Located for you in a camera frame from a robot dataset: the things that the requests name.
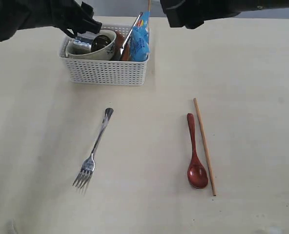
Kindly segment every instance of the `wooden spoon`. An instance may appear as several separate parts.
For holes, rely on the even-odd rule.
[[[197,155],[197,149],[195,145],[195,123],[194,123],[193,114],[190,114],[190,113],[187,114],[187,121],[188,121],[188,126],[189,126],[189,131],[190,131],[191,144],[192,144],[192,158],[191,158],[191,162],[187,171],[187,177],[188,177],[190,184],[193,187],[197,189],[203,189],[208,184],[208,178],[207,178],[206,170],[203,167]]]

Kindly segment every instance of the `light wood surface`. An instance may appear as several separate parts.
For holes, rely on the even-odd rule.
[[[150,27],[141,87],[69,82],[59,29],[0,43],[0,234],[12,218],[19,234],[289,234],[289,20]],[[186,177],[194,97],[217,197]],[[107,107],[82,196],[71,184]]]
[[[216,188],[215,188],[215,182],[214,182],[214,173],[213,173],[213,170],[212,170],[211,160],[210,160],[210,157],[209,157],[209,152],[208,152],[208,147],[207,147],[207,143],[206,143],[205,132],[204,132],[204,128],[203,128],[202,117],[201,117],[201,113],[200,113],[200,109],[199,109],[199,106],[198,106],[197,99],[194,98],[193,102],[194,102],[194,107],[195,107],[195,111],[197,113],[197,118],[198,118],[198,122],[199,122],[199,126],[200,126],[200,132],[201,132],[201,136],[202,136],[202,143],[203,143],[203,148],[204,148],[204,153],[205,153],[205,158],[206,158],[206,164],[207,164],[207,168],[208,168],[209,179],[211,181],[212,193],[213,193],[213,196],[216,196]]]

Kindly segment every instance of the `wooden table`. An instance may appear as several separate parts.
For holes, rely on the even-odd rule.
[[[289,234],[289,20],[150,26],[141,87],[69,82],[58,29],[0,43],[0,233],[13,218],[19,234]],[[194,97],[217,197],[186,178]],[[71,184],[107,107],[83,196]]]

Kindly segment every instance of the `white plastic basket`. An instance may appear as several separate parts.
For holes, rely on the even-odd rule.
[[[124,37],[130,25],[104,24],[102,29],[110,29],[121,33]],[[146,64],[144,62],[100,61],[68,58],[65,48],[71,38],[65,37],[59,56],[70,72],[70,80],[74,83],[108,84],[108,85],[143,85],[145,82]]]

